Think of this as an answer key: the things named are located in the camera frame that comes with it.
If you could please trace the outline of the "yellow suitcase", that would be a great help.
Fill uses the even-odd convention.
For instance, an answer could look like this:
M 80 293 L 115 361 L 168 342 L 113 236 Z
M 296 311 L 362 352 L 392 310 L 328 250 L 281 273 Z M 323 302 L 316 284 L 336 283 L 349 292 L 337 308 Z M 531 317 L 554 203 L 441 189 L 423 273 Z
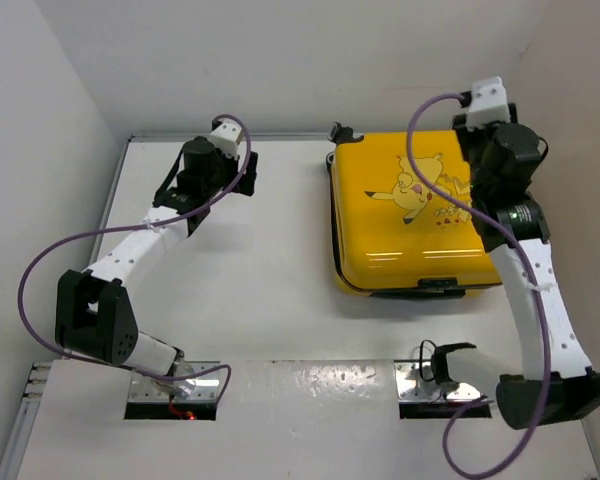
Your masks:
M 469 197 L 469 167 L 456 134 L 418 131 L 414 157 L 402 132 L 328 135 L 332 255 L 336 282 L 351 295 L 450 299 L 500 285 L 471 223 L 448 202 Z

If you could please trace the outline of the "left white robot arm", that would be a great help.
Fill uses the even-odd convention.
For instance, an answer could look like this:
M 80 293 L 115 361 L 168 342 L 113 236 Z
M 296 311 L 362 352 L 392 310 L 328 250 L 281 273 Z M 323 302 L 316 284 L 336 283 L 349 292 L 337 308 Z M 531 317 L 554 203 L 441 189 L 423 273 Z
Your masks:
M 213 120 L 208 135 L 185 142 L 142 221 L 107 255 L 59 279 L 57 345 L 160 383 L 175 381 L 183 353 L 139 329 L 132 293 L 213 205 L 232 193 L 253 195 L 257 162 L 246 126 L 228 114 Z

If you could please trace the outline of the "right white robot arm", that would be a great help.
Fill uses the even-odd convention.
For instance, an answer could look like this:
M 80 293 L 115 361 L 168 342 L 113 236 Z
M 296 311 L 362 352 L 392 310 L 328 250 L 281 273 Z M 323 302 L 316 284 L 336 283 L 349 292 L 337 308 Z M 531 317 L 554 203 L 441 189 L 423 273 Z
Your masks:
M 431 358 L 438 384 L 467 382 L 494 400 L 514 430 L 580 420 L 600 406 L 594 370 L 572 328 L 552 265 L 550 231 L 529 192 L 548 153 L 519 123 L 499 77 L 459 94 L 454 117 L 470 179 L 467 204 L 485 252 L 504 287 L 519 336 L 522 370 L 514 373 L 471 343 L 442 345 Z

